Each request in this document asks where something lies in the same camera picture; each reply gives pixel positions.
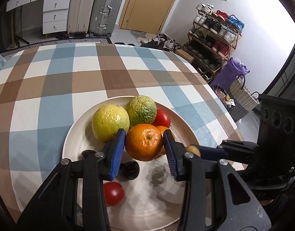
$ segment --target plaid tablecloth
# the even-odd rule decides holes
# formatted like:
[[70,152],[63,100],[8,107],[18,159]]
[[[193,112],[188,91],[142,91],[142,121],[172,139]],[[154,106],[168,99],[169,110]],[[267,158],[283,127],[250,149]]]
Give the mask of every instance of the plaid tablecloth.
[[71,43],[15,54],[0,71],[0,195],[12,217],[61,160],[76,118],[107,98],[138,94],[177,112],[201,145],[242,140],[216,94],[173,53]]

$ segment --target fruit plate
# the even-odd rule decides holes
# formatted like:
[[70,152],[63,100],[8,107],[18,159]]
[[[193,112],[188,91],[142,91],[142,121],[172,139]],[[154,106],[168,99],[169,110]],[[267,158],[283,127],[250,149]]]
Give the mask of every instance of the fruit plate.
[[[86,149],[101,150],[99,142],[92,132],[92,116],[105,104],[117,104],[125,107],[133,96],[120,96],[107,99],[88,109],[71,126],[63,146],[62,159],[72,161],[81,159]],[[171,119],[172,132],[176,141],[185,146],[198,144],[190,126],[173,110],[156,103],[157,109],[167,112]],[[133,160],[124,150],[122,162]],[[107,207],[110,225],[120,230],[158,230],[169,226],[179,219],[184,195],[184,182],[176,182],[171,176],[166,156],[149,162],[137,161],[140,165],[139,176],[127,181],[117,175],[114,181],[125,189],[125,199],[119,205]],[[82,179],[78,182],[77,202],[82,207]]]

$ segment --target metal bolt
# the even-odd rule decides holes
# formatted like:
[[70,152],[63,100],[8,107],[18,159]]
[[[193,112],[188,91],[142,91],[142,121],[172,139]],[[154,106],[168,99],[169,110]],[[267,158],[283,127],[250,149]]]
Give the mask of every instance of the metal bolt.
[[105,155],[105,154],[104,154],[104,152],[102,152],[102,151],[98,151],[98,152],[95,154],[95,156],[98,157],[98,158],[103,157],[104,155]]
[[62,161],[61,161],[61,164],[62,165],[67,165],[69,163],[69,159],[67,158],[64,158]]
[[186,153],[185,153],[185,156],[186,156],[187,158],[192,158],[192,157],[193,157],[193,153],[191,153],[191,152],[186,152]]
[[221,159],[219,160],[219,163],[223,166],[226,166],[228,164],[227,160],[226,159]]

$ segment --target silver suitcase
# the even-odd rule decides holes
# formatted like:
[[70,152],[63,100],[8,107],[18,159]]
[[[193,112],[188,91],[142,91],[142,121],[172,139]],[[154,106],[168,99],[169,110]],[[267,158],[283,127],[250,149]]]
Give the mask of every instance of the silver suitcase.
[[122,0],[94,0],[89,31],[111,37]]
[[87,33],[94,0],[70,0],[67,32]]

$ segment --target plastic bag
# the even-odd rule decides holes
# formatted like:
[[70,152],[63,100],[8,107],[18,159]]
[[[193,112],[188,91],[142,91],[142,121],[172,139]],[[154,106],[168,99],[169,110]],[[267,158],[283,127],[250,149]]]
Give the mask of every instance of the plastic bag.
[[216,76],[216,78],[211,83],[212,85],[219,85],[225,91],[230,90],[230,85],[236,79],[236,76],[243,74],[246,75],[250,71],[247,67],[241,63],[238,58],[231,57],[224,68],[220,71],[220,73]]

